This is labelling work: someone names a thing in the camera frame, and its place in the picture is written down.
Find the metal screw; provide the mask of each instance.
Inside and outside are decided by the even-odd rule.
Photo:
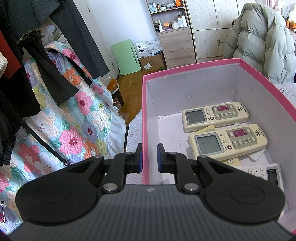
[[[198,189],[198,185],[196,183],[186,183],[184,188],[188,191],[196,191]]]
[[[118,186],[115,183],[106,183],[103,185],[103,189],[106,191],[114,191]]]

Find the red cloth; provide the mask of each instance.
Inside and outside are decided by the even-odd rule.
[[[0,52],[3,54],[3,56],[7,59],[8,64],[4,71],[4,76],[7,79],[10,79],[11,76],[19,69],[21,68],[21,65],[11,49],[9,48],[8,43],[6,42],[3,34],[0,31]]]

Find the orange flower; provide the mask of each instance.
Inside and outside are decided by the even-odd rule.
[[[86,67],[83,66],[81,69],[83,70],[83,72],[86,74],[86,76],[87,76],[88,78],[91,78],[91,79],[92,79],[91,74],[90,74],[89,71],[86,69]]]
[[[86,139],[86,142],[84,143],[84,148],[86,150],[86,153],[84,154],[84,159],[87,159],[94,155],[99,155],[98,149],[94,143],[91,143],[89,140]]]
[[[81,83],[81,78],[79,75],[76,75],[74,67],[71,67],[70,69],[66,68],[66,73],[64,73],[63,76],[70,81],[72,85],[78,85]]]

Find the shelf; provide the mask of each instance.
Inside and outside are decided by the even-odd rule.
[[[163,32],[159,32],[159,33],[156,33],[157,35],[159,34],[164,34],[164,33],[169,33],[169,32],[174,32],[174,31],[180,31],[180,30],[183,30],[183,29],[190,29],[190,27],[187,27],[187,28],[177,28],[177,29],[171,29],[171,30],[166,30],[166,31],[163,31]]]
[[[165,10],[159,10],[159,11],[156,11],[156,12],[151,12],[150,14],[159,13],[159,12],[165,12],[165,11],[170,11],[170,10],[174,10],[174,9],[181,9],[181,8],[184,8],[184,7],[171,7],[171,8],[165,9]]]

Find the wooden floor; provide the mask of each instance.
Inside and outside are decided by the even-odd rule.
[[[143,76],[156,71],[139,72],[122,75],[118,79],[119,90],[122,95],[124,105],[122,113],[129,113],[127,125],[142,109],[142,81]]]

